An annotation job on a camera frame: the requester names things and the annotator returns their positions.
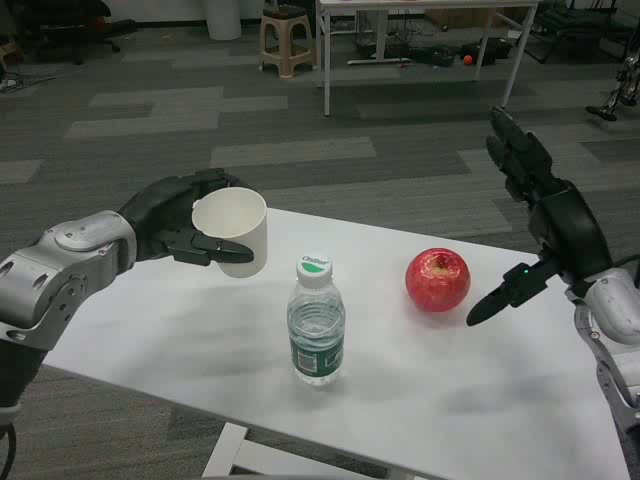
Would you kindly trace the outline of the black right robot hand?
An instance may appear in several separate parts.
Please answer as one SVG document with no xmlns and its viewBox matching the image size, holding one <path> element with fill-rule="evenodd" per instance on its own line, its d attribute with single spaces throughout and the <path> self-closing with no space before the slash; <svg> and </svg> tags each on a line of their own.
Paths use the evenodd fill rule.
<svg viewBox="0 0 640 480">
<path fill-rule="evenodd" d="M 613 267 L 605 236 L 577 187 L 552 172 L 549 152 L 532 132 L 524 131 L 502 107 L 490 112 L 494 134 L 487 151 L 505 175 L 514 201 L 527 204 L 528 229 L 541 247 L 534 265 L 520 263 L 467 315 L 475 326 L 508 306 L 517 308 L 547 288 L 558 275 L 572 286 Z"/>
</svg>

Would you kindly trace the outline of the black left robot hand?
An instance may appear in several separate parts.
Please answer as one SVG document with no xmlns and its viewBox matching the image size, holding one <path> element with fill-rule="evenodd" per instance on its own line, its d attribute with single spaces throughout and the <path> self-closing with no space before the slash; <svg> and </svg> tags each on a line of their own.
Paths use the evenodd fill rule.
<svg viewBox="0 0 640 480">
<path fill-rule="evenodd" d="M 119 210 L 136 234 L 138 262 L 171 256 L 208 266 L 213 262 L 248 264 L 254 252 L 247 246 L 205 234 L 192 223 L 193 205 L 207 194 L 244 182 L 219 168 L 158 180 L 134 195 Z"/>
</svg>

